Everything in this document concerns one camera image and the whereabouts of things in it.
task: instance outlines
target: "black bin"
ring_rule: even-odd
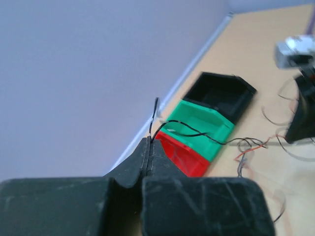
[[[236,124],[255,93],[241,77],[202,72],[183,100],[217,110]]]

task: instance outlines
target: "white wall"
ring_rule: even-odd
[[[232,11],[235,13],[260,11],[314,2],[315,0],[229,0]]]
[[[0,180],[105,174],[227,0],[0,3]]]

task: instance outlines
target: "table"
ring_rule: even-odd
[[[230,138],[253,137],[267,140],[279,128],[262,115],[275,122],[290,121],[289,101],[277,96],[279,88],[298,70],[279,70],[273,61],[274,45],[306,29],[312,5],[282,8],[234,16],[231,23],[205,54],[187,80],[176,93],[162,116],[166,118],[179,100],[198,78],[201,71],[234,74],[242,77],[257,89],[250,107],[236,125]],[[285,92],[295,97],[297,89],[292,82]],[[156,130],[159,124],[153,125]],[[288,148],[291,152],[312,157],[313,144]],[[239,154],[234,146],[223,147],[210,166],[208,177],[235,177],[238,163],[233,158]],[[271,215],[280,213],[284,198],[286,210],[276,224],[277,235],[314,235],[315,226],[315,162],[301,162],[282,150],[280,146],[260,148],[250,157],[250,170],[244,176],[256,181],[262,188]]]

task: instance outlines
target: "plastic bin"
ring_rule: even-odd
[[[199,106],[194,103],[181,100],[168,120],[182,121],[200,132],[209,132],[209,136],[217,141],[224,142],[234,128],[234,124],[228,121],[216,110]],[[195,150],[208,161],[212,161],[218,153],[221,145],[215,143],[205,136],[185,137],[176,134],[196,134],[195,131],[180,123],[168,123],[162,132]]]
[[[187,176],[201,177],[205,174],[210,162],[188,146],[180,143],[163,132],[158,132],[166,156]]]
[[[214,109],[236,124],[255,93],[241,77],[203,72],[183,100]]]

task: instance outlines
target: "wall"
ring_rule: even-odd
[[[229,0],[232,11],[235,13],[260,11],[314,2],[314,0]]]
[[[229,12],[227,0],[0,3],[0,180],[97,176]]]

